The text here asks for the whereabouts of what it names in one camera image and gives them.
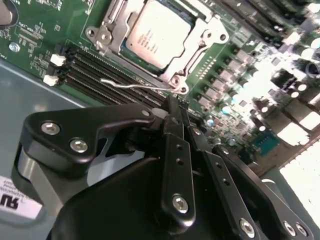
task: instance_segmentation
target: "metal lever arm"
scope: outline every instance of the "metal lever arm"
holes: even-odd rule
[[[261,229],[269,239],[314,239],[307,225],[234,152],[228,149],[226,154],[222,145],[216,145],[212,152],[223,159],[245,200],[254,204]]]

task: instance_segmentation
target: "capacitor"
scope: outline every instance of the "capacitor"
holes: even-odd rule
[[[241,87],[243,87],[245,89],[248,87],[249,82],[245,79],[241,79],[241,80],[239,80],[239,84]]]
[[[263,132],[266,130],[266,126],[258,118],[253,117],[252,121],[253,121],[254,125],[259,129],[260,132]]]
[[[263,73],[261,71],[259,71],[258,69],[251,68],[248,73],[251,75],[251,77],[255,78],[255,79],[259,79],[261,77],[263,77]]]
[[[228,140],[228,145],[231,146],[231,147],[232,147],[232,146],[235,146],[236,143],[237,143],[237,142],[236,142],[235,139],[229,139],[229,140]]]
[[[220,105],[219,105],[219,107],[220,107],[220,109],[221,109],[221,112],[223,113],[223,114],[230,114],[231,113],[231,108],[230,108],[230,106],[228,105],[228,104],[226,104],[226,103],[221,103]]]
[[[300,92],[303,92],[307,89],[307,85],[303,82],[300,82],[300,81],[297,81],[295,84],[294,84],[295,88],[300,91]]]
[[[213,140],[212,140],[212,144],[213,144],[213,145],[219,145],[219,144],[221,144],[221,139],[220,139],[220,138],[215,138],[215,139],[213,139]]]
[[[234,101],[234,102],[238,102],[240,100],[240,95],[236,91],[230,91],[229,95],[232,98],[232,101]]]
[[[293,49],[293,52],[299,55],[305,60],[312,60],[315,54],[315,50],[310,47],[297,46]]]
[[[318,49],[320,48],[320,37],[317,36],[307,36],[304,39],[302,39],[302,42],[309,46],[312,49]]]
[[[212,128],[215,125],[215,122],[211,115],[207,115],[204,117],[204,123],[207,127]]]
[[[293,99],[296,99],[299,96],[299,92],[294,88],[289,88],[286,93],[289,94]]]
[[[266,113],[269,110],[268,105],[260,100],[254,101],[254,104],[259,109],[259,111],[262,113]]]

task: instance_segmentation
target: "motherboard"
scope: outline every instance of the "motherboard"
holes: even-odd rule
[[[320,124],[319,11],[317,0],[0,0],[0,58],[92,106],[153,109],[175,95],[210,144],[252,159],[307,144]]]

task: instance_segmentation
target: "electronic component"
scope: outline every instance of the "electronic component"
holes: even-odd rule
[[[301,41],[306,46],[308,46],[308,47],[310,47],[312,49],[320,48],[320,37],[307,35]]]
[[[320,124],[320,115],[317,112],[312,111],[297,99],[292,100],[284,110],[300,125],[310,131]]]
[[[295,84],[294,84],[294,87],[299,91],[299,92],[303,92],[307,89],[307,85],[303,82],[300,82],[300,81],[297,81]]]
[[[208,87],[206,91],[204,91],[204,94],[212,99],[213,101],[219,99],[221,97],[221,94],[217,92],[216,90]]]
[[[237,126],[235,126],[236,127],[236,129],[238,129],[238,130],[242,130],[242,129],[244,129],[245,127],[246,127],[246,124],[244,123],[244,122],[239,122],[238,124],[237,124]]]
[[[204,96],[200,96],[197,102],[203,106],[205,109],[211,108],[211,101],[205,98]]]
[[[217,14],[198,0],[189,4],[112,1],[101,27],[88,27],[85,33],[100,55],[159,88],[169,85],[187,94],[194,64],[213,44],[229,40]]]
[[[219,90],[220,92],[223,92],[223,90],[225,89],[225,86],[226,84],[219,79],[214,79],[213,82],[211,83],[211,87]]]
[[[0,0],[0,29],[16,25],[18,18],[15,4],[10,0]]]
[[[236,81],[235,75],[233,73],[227,71],[226,69],[220,70],[219,77],[228,83],[229,82],[233,83],[234,81]]]
[[[279,139],[270,131],[265,131],[252,142],[252,145],[259,149],[261,157],[268,155],[279,144]]]
[[[220,103],[219,108],[223,114],[231,113],[231,107],[225,102]]]
[[[266,130],[266,126],[257,117],[252,117],[251,120],[260,132],[263,132]]]
[[[280,88],[283,92],[289,94],[292,98],[297,98],[299,96],[299,90],[306,88],[306,86],[300,84],[298,79],[291,73],[286,70],[281,70],[277,73],[276,77],[271,80],[278,88]]]
[[[242,101],[239,103],[239,106],[244,108],[247,104],[248,104],[248,103],[247,103],[246,101],[242,100]]]
[[[262,113],[266,113],[269,110],[268,104],[266,102],[262,102],[261,100],[254,101],[255,106]]]
[[[212,128],[215,125],[215,122],[214,122],[213,117],[211,115],[205,116],[203,121],[207,127]]]
[[[245,66],[241,65],[239,62],[235,60],[230,60],[227,66],[236,74],[242,74],[246,69]]]
[[[289,88],[286,91],[287,94],[289,94],[293,99],[297,98],[299,96],[299,92],[295,90],[294,88]]]
[[[249,64],[252,61],[252,56],[250,56],[248,53],[240,49],[236,54],[235,57],[239,59],[241,62],[245,64]]]
[[[272,62],[271,62],[271,64],[272,64],[273,66],[278,66],[279,63],[281,63],[281,60],[280,60],[279,58],[277,58],[277,57],[275,57],[275,58],[272,60]]]
[[[239,84],[241,87],[243,87],[245,89],[248,86],[249,82],[246,79],[240,79]]]
[[[229,96],[232,98],[233,102],[238,102],[240,100],[240,94],[234,90],[229,92]]]
[[[299,55],[302,59],[312,60],[315,54],[315,50],[310,47],[297,46],[293,49],[293,52]]]
[[[228,140],[228,145],[229,145],[229,146],[233,147],[233,146],[235,146],[236,144],[237,144],[237,142],[236,142],[235,139],[232,138],[232,139],[229,139],[229,140]]]
[[[305,145],[309,142],[308,133],[286,117],[280,109],[275,109],[264,120],[274,134],[292,146]]]

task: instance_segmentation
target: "ul logo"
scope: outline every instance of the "ul logo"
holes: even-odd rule
[[[19,198],[17,198],[17,197],[13,198],[10,195],[3,194],[2,198],[0,200],[0,206],[5,206],[9,209],[16,210],[19,205],[18,201],[19,201]]]

